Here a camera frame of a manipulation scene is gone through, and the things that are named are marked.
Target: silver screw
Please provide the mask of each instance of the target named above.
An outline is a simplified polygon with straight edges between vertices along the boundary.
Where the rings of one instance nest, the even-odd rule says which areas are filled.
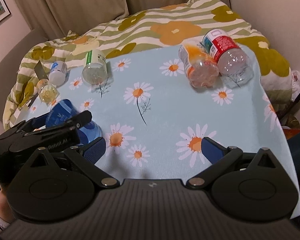
[[[101,183],[105,186],[113,186],[117,183],[117,180],[114,178],[104,178],[101,180]]]
[[[192,186],[201,186],[201,185],[204,184],[204,179],[202,179],[202,178],[192,178],[192,179],[189,179],[189,183]]]

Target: clear plastic bottle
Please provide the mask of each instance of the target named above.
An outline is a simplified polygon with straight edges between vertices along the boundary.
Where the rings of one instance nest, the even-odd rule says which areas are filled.
[[[36,87],[40,100],[47,105],[59,95],[58,90],[47,79],[39,80]]]
[[[197,41],[186,41],[179,49],[186,76],[195,88],[211,87],[219,76],[217,63]]]
[[[86,55],[86,66],[82,70],[82,79],[88,85],[100,85],[108,77],[106,56],[101,50],[94,49]]]
[[[222,79],[229,87],[240,87],[253,77],[249,57],[225,31],[209,31],[201,44],[217,62]]]

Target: daisy flower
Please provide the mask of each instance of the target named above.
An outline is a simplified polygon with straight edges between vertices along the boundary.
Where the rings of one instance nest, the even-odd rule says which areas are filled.
[[[149,83],[145,84],[144,82],[140,85],[139,82],[134,84],[133,88],[127,88],[125,91],[125,95],[123,96],[124,100],[127,100],[127,104],[133,101],[135,105],[137,103],[137,99],[140,98],[143,101],[146,101],[151,95],[147,91],[152,90],[153,87],[149,87]]]
[[[52,109],[59,101],[61,100],[60,95],[57,96],[57,98],[53,99],[49,104],[48,104],[48,109]]]
[[[131,63],[131,60],[129,58],[124,58],[123,60],[120,60],[119,62],[116,62],[114,67],[113,67],[113,70],[114,71],[123,71],[124,68],[128,68],[129,64]]]
[[[228,89],[226,87],[217,89],[214,91],[215,94],[212,94],[213,101],[216,102],[217,104],[220,104],[221,106],[223,105],[223,102],[226,102],[227,105],[231,104],[230,100],[233,100],[233,94],[230,94],[232,92],[231,89]]]
[[[145,158],[150,157],[150,155],[147,154],[149,151],[146,151],[146,147],[142,148],[141,144],[139,145],[139,147],[137,147],[137,145],[134,145],[133,147],[128,149],[128,151],[131,154],[127,155],[127,157],[132,158],[130,162],[133,167],[135,167],[137,163],[139,164],[139,167],[142,167],[142,161],[145,163],[148,162],[148,160],[146,160]]]
[[[82,79],[81,77],[75,78],[71,83],[70,83],[70,90],[74,90],[75,88],[78,88],[79,86],[82,85]]]
[[[175,77],[177,76],[177,72],[179,74],[184,74],[185,72],[182,70],[184,68],[182,61],[179,59],[175,59],[173,62],[172,60],[169,60],[169,62],[163,63],[164,66],[160,67],[160,69],[164,69],[161,73],[164,74],[165,76],[174,75]]]
[[[36,110],[37,110],[37,106],[36,105],[30,107],[30,113],[31,114],[33,114]]]
[[[92,98],[85,100],[85,102],[81,104],[80,110],[81,111],[88,110],[89,108],[91,108],[91,106],[93,106],[93,102],[94,100]]]
[[[272,132],[272,130],[274,129],[274,125],[276,124],[277,127],[281,127],[280,121],[277,117],[277,114],[275,113],[275,110],[272,106],[272,104],[270,103],[270,100],[267,96],[266,93],[264,93],[262,99],[266,102],[268,102],[269,104],[265,107],[265,122],[267,121],[267,119],[269,117],[271,117],[271,122],[270,122],[270,132]]]
[[[196,125],[195,133],[191,127],[188,127],[189,135],[185,133],[180,133],[180,136],[184,139],[184,141],[179,141],[176,143],[177,146],[181,148],[177,149],[178,153],[185,152],[183,155],[179,157],[179,160],[183,160],[191,155],[190,158],[190,167],[194,166],[194,163],[197,159],[197,155],[202,161],[205,163],[204,155],[201,152],[201,141],[207,131],[208,125],[204,125],[202,129],[200,129],[200,125]],[[209,138],[213,138],[217,134],[216,131],[213,131],[207,135]]]
[[[111,125],[110,126],[111,132],[106,133],[105,140],[106,140],[106,155],[109,155],[111,151],[115,151],[117,154],[119,154],[119,150],[125,149],[126,146],[129,145],[128,141],[133,141],[136,139],[136,137],[128,136],[127,133],[131,132],[134,127],[130,127],[127,125],[121,126],[120,123],[117,123],[117,125]]]

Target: bottle label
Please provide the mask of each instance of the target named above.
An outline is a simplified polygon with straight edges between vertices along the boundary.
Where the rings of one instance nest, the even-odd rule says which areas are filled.
[[[184,46],[181,46],[179,49],[179,58],[183,62],[186,77],[189,77],[189,75],[194,71],[194,68],[189,63],[189,55]]]
[[[58,62],[55,62],[55,63],[52,64],[51,71],[52,71],[54,68],[56,68],[56,67],[58,67]]]
[[[55,63],[52,64],[50,74],[52,72],[60,71],[63,74],[66,74],[67,72],[67,65],[63,61],[56,61]]]
[[[101,64],[106,65],[106,57],[99,49],[91,50],[86,55],[86,65],[89,64]]]
[[[220,29],[209,31],[203,38],[201,44],[205,50],[219,61],[221,55],[229,49],[239,49],[239,46],[229,37],[229,35]]]

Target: small glass bottle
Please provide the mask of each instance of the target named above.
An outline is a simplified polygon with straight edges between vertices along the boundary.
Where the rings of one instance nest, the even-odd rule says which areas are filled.
[[[184,41],[179,49],[179,58],[193,87],[213,86],[219,76],[219,70],[217,63],[204,51],[202,45],[195,40]]]
[[[106,56],[98,49],[89,51],[86,55],[86,66],[82,70],[84,83],[99,86],[107,77]]]
[[[40,100],[47,105],[50,104],[59,95],[57,89],[47,79],[41,79],[38,81],[37,92]]]

